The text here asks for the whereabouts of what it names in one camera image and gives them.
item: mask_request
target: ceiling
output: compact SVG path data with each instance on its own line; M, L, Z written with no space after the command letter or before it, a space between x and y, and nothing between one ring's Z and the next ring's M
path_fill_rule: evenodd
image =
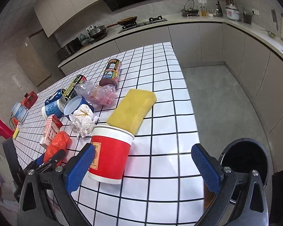
M0 13L0 43L20 31L27 22L37 0L9 0Z

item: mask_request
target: crumpled tissue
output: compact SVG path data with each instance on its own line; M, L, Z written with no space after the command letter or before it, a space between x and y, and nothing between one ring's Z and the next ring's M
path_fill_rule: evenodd
M70 126L77 132L77 137L91 136L96 121L99 119L95 116L88 105L82 104L73 114L69 115Z

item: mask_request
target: pan handle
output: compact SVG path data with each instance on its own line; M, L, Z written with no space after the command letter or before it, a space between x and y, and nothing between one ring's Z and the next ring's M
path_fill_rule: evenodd
M106 28L110 28L110 27L112 27L112 26L116 26L116 25L118 25L118 23L113 24L113 25L108 25Z

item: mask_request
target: black trash bin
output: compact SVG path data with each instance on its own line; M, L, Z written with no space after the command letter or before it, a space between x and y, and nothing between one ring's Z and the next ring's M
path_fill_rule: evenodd
M268 161L265 149L254 139L237 139L230 143L219 157L219 163L230 167L235 172L250 173L257 170L262 179L263 187L268 179ZM231 198L231 203L236 204L241 185L237 185Z

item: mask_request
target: screw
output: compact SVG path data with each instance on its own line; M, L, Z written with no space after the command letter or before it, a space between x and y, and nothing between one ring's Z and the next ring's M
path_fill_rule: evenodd
M35 172L35 170L30 169L30 170L28 171L28 175L33 175L34 172Z
M230 167L224 167L224 171L226 173L230 173L230 172L232 172L232 169Z
M56 171L56 172L61 172L61 171L63 171L63 167L62 167L62 166L57 166L57 167L55 168L55 171Z
M253 174L254 176L258 176L258 175L259 175L258 171L256 171L256 170L252 170L252 174Z

